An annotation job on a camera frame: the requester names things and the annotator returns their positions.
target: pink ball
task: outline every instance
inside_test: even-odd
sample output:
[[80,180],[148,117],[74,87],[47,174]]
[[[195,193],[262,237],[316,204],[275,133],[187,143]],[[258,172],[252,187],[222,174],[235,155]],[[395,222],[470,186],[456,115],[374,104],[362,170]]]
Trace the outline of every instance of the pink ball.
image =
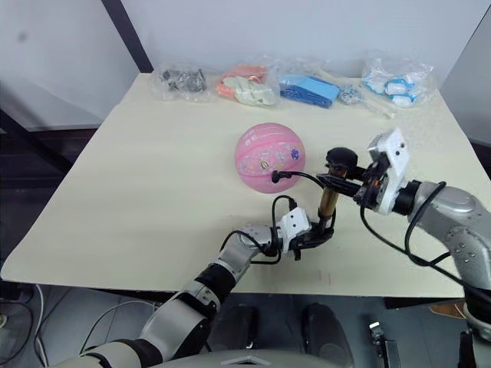
[[236,168],[240,179],[263,193],[277,193],[291,188],[298,180],[271,181],[271,173],[303,171],[305,149],[302,141],[290,128],[277,123],[253,126],[240,137],[236,147]]

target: black cable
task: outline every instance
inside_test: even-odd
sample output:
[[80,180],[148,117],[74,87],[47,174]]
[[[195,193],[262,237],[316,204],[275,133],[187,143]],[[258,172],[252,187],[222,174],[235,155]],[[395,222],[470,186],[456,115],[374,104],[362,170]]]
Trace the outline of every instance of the black cable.
[[53,308],[49,310],[49,312],[44,316],[43,320],[41,321],[41,324],[39,325],[39,330],[38,332],[34,335],[34,340],[33,340],[33,344],[34,344],[34,352],[36,354],[36,357],[38,358],[39,362],[41,363],[41,365],[43,365],[43,360],[41,358],[41,355],[39,354],[38,352],[38,348],[36,346],[36,339],[39,338],[39,342],[40,344],[43,346],[43,349],[44,351],[46,351],[46,349],[44,348],[44,342],[42,340],[42,337],[41,337],[41,330],[44,326],[44,323],[46,322],[46,320],[51,316],[51,314],[53,313],[53,311],[58,307],[58,305],[65,299],[65,297],[68,295],[68,293],[71,291],[71,287],[66,290],[64,292],[64,294],[58,299],[58,301],[54,304]]
[[25,345],[28,343],[29,341],[29,336],[31,335],[31,331],[32,331],[32,325],[34,324],[34,314],[32,313],[32,310],[31,308],[25,304],[25,303],[22,303],[21,301],[5,301],[5,300],[1,300],[0,301],[0,304],[17,304],[17,305],[20,305],[21,307],[23,307],[28,313],[29,313],[29,317],[30,317],[30,322],[29,322],[29,331],[25,337],[25,340],[24,342],[22,343],[21,347],[18,348],[18,350],[12,355],[10,356],[7,360],[4,360],[3,362],[0,362],[0,366],[3,366],[4,364],[10,362],[12,359],[14,359],[17,355],[20,354],[20,352],[22,351],[22,349],[25,348]]
[[[375,236],[375,238],[377,238],[378,240],[380,240],[381,242],[385,243],[386,245],[388,245],[389,247],[391,247],[392,249],[400,252],[400,253],[403,253],[405,255],[408,255],[407,252],[398,247],[397,245],[395,245],[393,242],[387,240],[386,238],[384,238],[382,235],[378,234],[375,230],[372,229],[372,227],[368,224],[367,222],[367,219],[365,218],[365,214],[364,214],[364,211],[365,211],[365,207],[364,206],[361,206],[360,207],[360,217],[361,217],[361,222],[363,222],[363,225],[365,226],[365,228],[367,228],[367,230],[373,235]],[[441,274],[443,274],[444,276],[447,276],[450,280],[452,281],[455,281],[457,284],[461,285],[465,290],[471,292],[472,294],[474,294],[475,296],[481,298],[483,301],[485,301],[486,303],[489,303],[491,304],[491,297],[486,295],[485,293],[483,293],[481,290],[479,290],[478,288],[470,285],[470,284],[467,284],[465,281],[463,280],[460,280],[458,277],[454,276],[453,274],[451,274],[450,272],[432,264],[431,262],[429,261],[426,261],[422,258],[419,258],[421,261],[425,261],[428,263],[428,267],[432,268],[433,270],[435,271],[438,271],[440,272]]]
[[225,248],[225,245],[229,241],[230,237],[234,234],[245,236],[248,240],[250,240],[257,247],[257,249],[259,249],[261,251],[261,253],[263,253],[263,254],[265,253],[264,247],[262,245],[260,245],[257,240],[255,240],[251,235],[249,235],[245,232],[241,232],[240,230],[234,230],[233,232],[230,232],[225,237],[225,240],[223,241],[222,246],[220,247],[220,251],[222,251]]
[[276,228],[276,202],[279,201],[280,199],[287,199],[288,200],[288,205],[290,206],[296,206],[295,200],[290,197],[289,195],[278,195],[274,200],[271,205],[271,221],[272,221],[272,245],[276,247],[276,251],[278,252],[278,255],[274,261],[252,261],[252,265],[277,265],[281,260],[282,260],[282,250],[279,247],[278,243],[278,229]]
[[413,234],[413,230],[416,227],[417,223],[420,221],[421,217],[423,217],[423,214],[427,210],[427,208],[430,206],[431,202],[435,199],[436,196],[438,196],[438,193],[442,191],[443,188],[447,185],[446,182],[439,182],[438,186],[431,192],[431,194],[426,198],[423,202],[423,204],[419,207],[419,209],[416,211],[416,214],[414,215],[413,219],[411,220],[409,226],[407,227],[406,230],[406,235],[404,236],[404,248],[406,249],[407,257],[416,265],[421,266],[421,267],[429,267],[430,265],[436,265],[438,262],[442,261],[443,259],[447,258],[450,256],[450,253],[443,253],[441,256],[436,257],[432,261],[427,261],[422,258],[417,257],[416,255],[413,255],[410,250],[410,244],[409,244],[409,239],[411,235]]
[[316,177],[309,175],[305,172],[300,172],[300,171],[280,171],[280,173],[288,173],[292,174],[293,176],[301,176],[302,178],[310,179],[312,182],[320,186],[322,189],[324,189],[324,184],[322,184],[319,179]]

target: brown cylinder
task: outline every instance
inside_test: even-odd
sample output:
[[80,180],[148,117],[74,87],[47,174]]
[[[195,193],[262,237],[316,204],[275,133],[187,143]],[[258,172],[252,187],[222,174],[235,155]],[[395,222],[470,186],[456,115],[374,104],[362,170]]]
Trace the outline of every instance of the brown cylinder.
[[[345,178],[348,172],[346,170],[329,169],[329,174],[333,176],[339,176]],[[338,202],[339,193],[332,189],[325,188],[322,193],[321,204],[319,205],[319,217],[324,219],[330,219],[336,208]]]

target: cable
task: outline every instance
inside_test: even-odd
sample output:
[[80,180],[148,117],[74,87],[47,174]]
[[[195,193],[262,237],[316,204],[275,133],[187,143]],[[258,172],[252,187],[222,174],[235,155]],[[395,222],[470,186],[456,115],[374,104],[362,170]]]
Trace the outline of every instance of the cable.
[[455,309],[457,310],[457,312],[459,312],[459,314],[462,316],[462,318],[464,320],[466,320],[467,318],[466,318],[465,314],[462,313],[462,311],[460,310],[459,306],[456,303],[453,306],[455,307]]
[[[121,298],[122,296],[120,296],[118,299],[117,299],[117,303],[120,304],[121,303]],[[116,318],[116,314],[117,314],[117,310],[114,311],[114,313],[112,313],[112,315],[110,316],[110,322],[109,322],[109,327],[107,328],[107,331],[106,331],[106,335],[104,336],[104,342],[101,343],[100,345],[104,344],[104,343],[107,343],[107,339],[109,338],[109,333],[110,333],[110,329],[112,328],[113,326],[113,323],[114,323],[114,319]]]
[[212,352],[212,348],[211,346],[209,345],[208,341],[205,341],[205,349],[208,353],[211,353]]
[[245,233],[245,232],[242,232],[240,230],[234,230],[233,232],[230,232],[226,237],[225,237],[225,240],[223,241],[222,243],[222,246],[220,247],[220,251],[222,251],[224,248],[225,248],[225,245],[227,244],[227,242],[229,241],[230,237],[234,234],[237,234],[237,235],[242,235],[244,237],[246,237],[248,240],[250,240],[256,247],[257,249],[260,250],[261,253],[264,254],[265,250],[264,250],[264,247],[262,245],[260,245],[258,243],[257,240],[255,240],[251,235]]
[[315,184],[317,184],[318,186],[320,186],[322,189],[324,189],[324,184],[322,184],[319,179],[317,179],[316,177],[312,176],[312,175],[309,175],[305,172],[300,172],[300,171],[278,171],[277,172],[280,177],[278,179],[281,179],[282,178],[282,174],[289,174],[289,176],[283,176],[283,178],[288,178],[288,177],[292,177],[292,176],[301,176],[302,178],[306,178],[306,179],[310,179],[312,182],[314,182]]
[[417,223],[420,221],[421,217],[423,217],[423,214],[427,210],[427,208],[430,206],[431,202],[435,199],[436,196],[438,196],[438,193],[442,191],[443,188],[447,185],[446,182],[439,182],[438,186],[431,192],[431,194],[426,198],[423,202],[423,204],[419,207],[419,209],[416,211],[416,215],[414,215],[413,219],[411,220],[409,226],[407,227],[406,230],[406,235],[404,236],[404,248],[406,249],[407,257],[416,265],[421,266],[421,267],[429,267],[430,265],[436,265],[437,263],[441,262],[443,259],[447,258],[450,256],[450,252],[448,251],[447,253],[443,253],[439,257],[436,257],[432,261],[426,261],[422,260],[421,258],[417,257],[416,255],[413,255],[410,250],[410,244],[409,244],[409,239],[411,235],[413,234],[413,230],[416,227]]
[[31,308],[27,304],[22,303],[21,301],[0,300],[0,304],[16,304],[16,305],[20,305],[21,307],[23,307],[29,313],[29,318],[30,318],[29,331],[28,331],[27,335],[25,336],[25,339],[22,342],[21,347],[19,347],[18,350],[12,356],[10,356],[7,360],[4,360],[3,362],[0,362],[0,366],[3,366],[4,364],[6,364],[6,363],[10,362],[12,359],[14,359],[17,355],[19,355],[20,352],[25,348],[25,345],[28,343],[29,337],[31,336],[32,325],[34,324],[34,314],[32,313]]
[[279,242],[278,242],[278,229],[276,228],[276,202],[279,201],[280,199],[287,199],[288,200],[288,207],[290,210],[295,208],[297,206],[297,203],[295,200],[290,197],[289,195],[278,195],[274,200],[271,205],[271,221],[272,221],[272,244],[276,246],[276,251],[278,252],[278,256],[274,261],[252,261],[252,265],[277,265],[281,260],[282,260],[282,250],[279,247]]
[[[372,227],[368,224],[367,222],[367,219],[365,218],[365,207],[362,205],[360,207],[360,218],[361,218],[361,222],[363,222],[363,225],[365,226],[365,228],[367,228],[367,230],[373,235],[375,236],[375,238],[377,238],[378,240],[380,240],[381,242],[385,243],[386,245],[388,245],[389,247],[391,247],[392,249],[400,252],[400,253],[403,253],[405,255],[408,255],[407,252],[398,247],[397,245],[395,245],[393,242],[387,240],[386,238],[384,238],[382,235],[378,234],[375,230],[372,229]],[[455,281],[457,284],[461,285],[462,287],[464,287],[464,289],[468,290],[469,292],[471,292],[472,294],[474,294],[475,296],[477,297],[480,297],[481,299],[483,299],[486,303],[489,303],[491,304],[491,297],[486,295],[485,293],[483,293],[481,290],[479,290],[478,288],[470,285],[470,284],[467,284],[465,281],[463,280],[460,280],[458,277],[454,276],[453,274],[451,274],[450,272],[432,264],[431,262],[429,261],[426,261],[422,258],[419,258],[417,257],[418,259],[420,259],[421,261],[423,262],[427,262],[428,263],[428,267],[432,268],[433,270],[435,271],[438,271],[440,272],[442,275],[444,276],[447,276],[450,280],[452,281]]]
[[36,329],[35,329],[35,332],[34,332],[34,335],[35,335],[35,344],[37,343],[38,346],[39,346],[39,351],[40,351],[40,354],[41,354],[41,363],[42,363],[42,365],[43,366],[48,366],[48,358],[46,357],[46,350],[44,349],[44,345],[43,345],[43,343],[41,342],[41,340],[38,337],[39,328],[41,327],[41,322],[42,322],[42,319],[43,319],[43,316],[44,316],[44,295],[43,295],[43,290],[41,289],[41,287],[38,284],[36,284],[36,288],[38,289],[38,292],[39,292],[39,299],[40,299],[40,304],[41,305],[39,307],[40,310],[39,310],[38,325],[36,326]]
[[41,325],[39,327],[38,332],[35,333],[35,335],[34,335],[34,352],[35,352],[36,357],[38,358],[39,362],[41,363],[41,365],[43,364],[43,361],[42,361],[41,355],[38,353],[38,350],[36,349],[36,340],[39,339],[39,342],[41,343],[41,345],[43,346],[44,351],[46,352],[46,348],[44,347],[43,340],[42,340],[42,337],[41,337],[41,332],[42,332],[43,326],[46,323],[46,320],[51,316],[51,314],[53,313],[53,311],[58,307],[58,305],[60,305],[60,303],[65,299],[65,297],[68,295],[68,293],[71,290],[72,290],[72,287],[70,287],[68,290],[66,290],[64,292],[64,294],[58,299],[58,301],[54,304],[53,308],[50,309],[50,311],[46,313],[46,316],[41,321]]
[[153,311],[153,304],[150,303],[149,301],[125,301],[123,303],[120,303],[120,304],[117,304],[117,305],[114,305],[113,307],[107,309],[105,312],[103,312],[99,318],[96,319],[96,321],[94,322],[94,324],[92,325],[91,329],[89,330],[89,333],[87,334],[87,337],[85,337],[85,340],[84,340],[84,343],[82,344],[82,347],[80,348],[80,352],[78,353],[79,355],[81,355],[84,350],[85,350],[85,345],[87,345],[87,342],[89,341],[89,338],[91,337],[91,334],[94,332],[94,329],[95,327],[97,326],[97,324],[99,323],[100,320],[102,320],[104,318],[104,316],[106,314],[108,314],[109,312],[111,312],[112,310],[116,309],[116,308],[119,308],[119,307],[122,307],[124,305],[127,305],[127,304],[131,304],[131,303],[141,303],[141,304],[146,304],[146,305],[150,305],[152,307],[152,311]]

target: black pole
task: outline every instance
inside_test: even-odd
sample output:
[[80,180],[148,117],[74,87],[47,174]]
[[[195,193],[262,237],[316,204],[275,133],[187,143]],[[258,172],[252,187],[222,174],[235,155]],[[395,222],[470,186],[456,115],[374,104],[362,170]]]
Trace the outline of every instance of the black pole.
[[152,63],[150,63],[147,53],[143,49],[137,31],[135,31],[124,5],[120,0],[101,0],[101,2],[140,72],[151,73],[153,71]]

